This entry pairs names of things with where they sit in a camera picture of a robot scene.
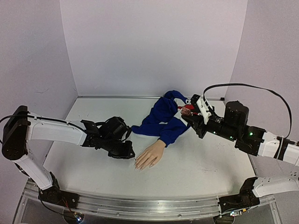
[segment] shirt sleeve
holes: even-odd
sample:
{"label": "shirt sleeve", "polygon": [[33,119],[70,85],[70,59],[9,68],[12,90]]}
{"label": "shirt sleeve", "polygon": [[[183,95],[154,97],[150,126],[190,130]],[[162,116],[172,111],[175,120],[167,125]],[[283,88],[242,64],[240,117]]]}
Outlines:
{"label": "shirt sleeve", "polygon": [[189,127],[189,125],[184,124],[180,119],[173,117],[160,131],[159,139],[168,147],[168,145],[174,143],[182,133],[187,131]]}

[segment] white table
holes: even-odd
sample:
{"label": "white table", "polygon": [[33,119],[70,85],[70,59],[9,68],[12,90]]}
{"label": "white table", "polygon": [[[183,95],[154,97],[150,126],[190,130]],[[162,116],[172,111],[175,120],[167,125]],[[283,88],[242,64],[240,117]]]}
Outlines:
{"label": "white table", "polygon": [[[122,117],[127,125],[140,125],[157,99],[78,98],[67,120],[105,121]],[[224,103],[211,101],[224,115]],[[132,133],[136,156],[157,137]],[[95,196],[122,198],[198,198],[239,192],[243,182],[255,176],[246,153],[234,142],[207,133],[198,138],[193,129],[169,145],[161,161],[152,168],[135,171],[134,159],[117,160],[103,149],[54,142],[44,166],[52,171],[63,190]]]}

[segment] cable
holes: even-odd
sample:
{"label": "cable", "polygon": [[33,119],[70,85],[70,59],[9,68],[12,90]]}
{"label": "cable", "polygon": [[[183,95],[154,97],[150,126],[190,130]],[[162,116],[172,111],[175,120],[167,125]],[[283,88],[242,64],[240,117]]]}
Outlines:
{"label": "cable", "polygon": [[68,205],[67,201],[64,200],[64,199],[62,199],[62,201],[64,202],[64,204],[65,204],[65,206],[68,208],[68,210],[69,210],[71,213],[73,213],[72,210],[69,208],[69,205]]}
{"label": "cable", "polygon": [[0,123],[8,118],[14,118],[14,117],[27,117],[27,118],[36,118],[36,119],[39,119],[39,120],[50,120],[50,121],[56,121],[56,122],[60,122],[60,123],[64,123],[64,124],[68,124],[68,125],[71,125],[73,127],[76,127],[77,129],[83,131],[86,135],[89,136],[89,134],[86,132],[86,130],[84,130],[83,128],[73,124],[73,123],[70,123],[70,122],[67,122],[65,120],[59,120],[59,119],[54,119],[54,118],[44,118],[44,117],[35,117],[35,116],[32,116],[32,115],[28,115],[28,114],[14,114],[14,115],[9,115],[9,116],[6,116],[4,118],[2,118],[0,120]]}
{"label": "cable", "polygon": [[233,202],[221,202],[221,203],[232,204],[232,205],[240,205],[240,203],[233,203]]}
{"label": "cable", "polygon": [[[258,86],[254,86],[254,85],[249,85],[249,84],[244,84],[244,83],[225,83],[225,84],[217,84],[217,85],[211,85],[209,87],[207,87],[205,90],[204,90],[204,93],[203,93],[203,99],[204,101],[206,101],[206,97],[205,97],[205,93],[206,91],[212,89],[212,88],[216,88],[216,87],[223,87],[223,86],[246,86],[246,87],[251,87],[251,88],[256,88],[256,89],[261,89],[261,90],[267,90],[269,91],[270,93],[274,94],[275,96],[279,97],[282,99],[282,101],[285,103],[287,109],[288,109],[288,112],[289,112],[289,117],[290,117],[290,129],[289,129],[289,133],[288,135],[285,137],[286,139],[289,137],[290,133],[291,133],[291,130],[292,130],[292,112],[291,112],[291,109],[290,109],[290,106],[288,105],[287,101],[280,95],[278,94],[277,92],[273,91],[273,90],[270,90],[270,89],[266,89],[266,88],[262,88],[262,87],[258,87]],[[213,114],[213,115],[216,115],[216,113],[211,109],[211,107],[208,105],[208,108],[210,109],[210,112]]]}
{"label": "cable", "polygon": [[48,209],[48,210],[50,210],[50,211],[52,211],[52,212],[55,212],[55,213],[57,213],[57,214],[59,214],[59,215],[62,215],[63,216],[63,214],[62,213],[60,213],[60,212],[58,212],[58,211],[54,211],[54,210],[52,210],[52,209],[50,209],[49,207],[47,207],[44,203],[43,203],[43,201],[42,201],[42,198],[41,198],[41,189],[40,188],[38,188],[38,195],[39,195],[39,200],[41,201],[41,203],[42,203],[42,205],[46,208],[46,209]]}
{"label": "cable", "polygon": [[1,120],[0,120],[0,123],[8,118],[14,118],[14,117],[27,117],[28,115],[26,114],[14,114],[14,115],[9,115],[9,116],[6,116],[6,117],[3,117]]}

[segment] fabric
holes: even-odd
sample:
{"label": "fabric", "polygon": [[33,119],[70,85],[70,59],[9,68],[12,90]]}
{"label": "fabric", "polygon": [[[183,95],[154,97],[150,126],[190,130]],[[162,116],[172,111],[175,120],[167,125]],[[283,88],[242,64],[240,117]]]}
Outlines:
{"label": "fabric", "polygon": [[190,126],[181,118],[182,107],[189,103],[180,92],[169,91],[155,103],[141,126],[132,126],[132,131],[136,134],[159,136],[167,147],[189,129]]}

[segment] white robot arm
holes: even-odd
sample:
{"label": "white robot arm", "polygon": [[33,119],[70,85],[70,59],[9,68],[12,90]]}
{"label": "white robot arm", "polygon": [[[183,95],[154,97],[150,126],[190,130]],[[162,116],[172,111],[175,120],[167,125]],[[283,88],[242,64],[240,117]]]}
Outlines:
{"label": "white robot arm", "polygon": [[[182,116],[200,138],[206,132],[230,141],[236,141],[235,148],[254,156],[266,156],[299,166],[299,142],[276,136],[266,130],[248,126],[249,109],[240,102],[228,102],[224,117],[219,117],[204,96],[191,98],[193,112],[199,115]],[[219,198],[223,214],[234,215],[258,205],[265,195],[299,190],[299,174],[290,173],[281,177],[252,177],[245,181],[238,195]]]}
{"label": "white robot arm", "polygon": [[20,106],[6,118],[10,120],[3,130],[2,154],[37,184],[41,190],[40,199],[49,203],[64,206],[63,200],[66,200],[70,208],[75,208],[78,195],[60,190],[55,176],[34,158],[27,145],[28,140],[61,141],[82,147],[102,148],[108,151],[108,156],[117,159],[135,156],[132,142],[125,141],[131,129],[119,117],[98,123],[87,120],[69,122],[38,116],[29,113],[26,106]]}

